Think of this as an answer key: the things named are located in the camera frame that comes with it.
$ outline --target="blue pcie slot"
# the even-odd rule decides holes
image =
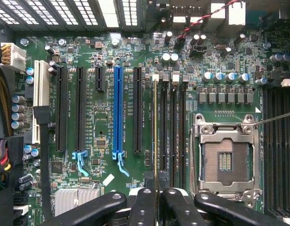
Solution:
[[[123,67],[114,68],[113,98],[113,160],[117,160],[119,170],[129,177],[124,169],[123,151]]]

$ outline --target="white power connector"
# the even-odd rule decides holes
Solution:
[[[15,71],[25,72],[26,70],[26,51],[19,48],[12,42],[2,42],[0,46],[11,45],[11,60],[9,65],[0,64],[1,66],[11,68]]]

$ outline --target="red wire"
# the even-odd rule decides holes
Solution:
[[[6,148],[6,153],[5,153],[5,156],[3,158],[3,160],[0,161],[1,165],[4,165],[5,162],[7,162],[7,159],[8,159],[8,153],[7,153],[8,149]]]
[[[188,31],[190,31],[191,27],[195,26],[196,24],[199,24],[199,22],[200,22],[201,20],[203,20],[203,19],[205,19],[205,18],[209,18],[209,17],[212,16],[214,13],[217,13],[217,12],[223,10],[224,8],[230,6],[230,5],[232,5],[232,4],[234,4],[235,2],[238,2],[238,1],[241,2],[241,0],[233,0],[233,1],[230,1],[229,3],[227,3],[227,4],[224,5],[223,7],[221,7],[221,8],[219,8],[219,9],[215,10],[214,12],[212,12],[212,13],[210,13],[210,14],[208,14],[208,15],[204,15],[204,16],[202,16],[198,21],[196,21],[196,22],[190,24],[187,28],[185,28],[185,29],[183,30],[182,34],[181,34],[179,37],[180,37],[180,38],[183,38],[184,35],[185,35]]]

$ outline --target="white pci slot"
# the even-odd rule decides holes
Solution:
[[[43,60],[34,61],[34,95],[33,106],[49,105],[49,65]],[[32,143],[40,144],[40,127],[37,125],[33,114],[32,121]]]

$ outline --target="cpu socket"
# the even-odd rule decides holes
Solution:
[[[260,189],[259,133],[254,117],[241,123],[206,122],[193,115],[191,179],[195,193],[209,191],[253,208]]]

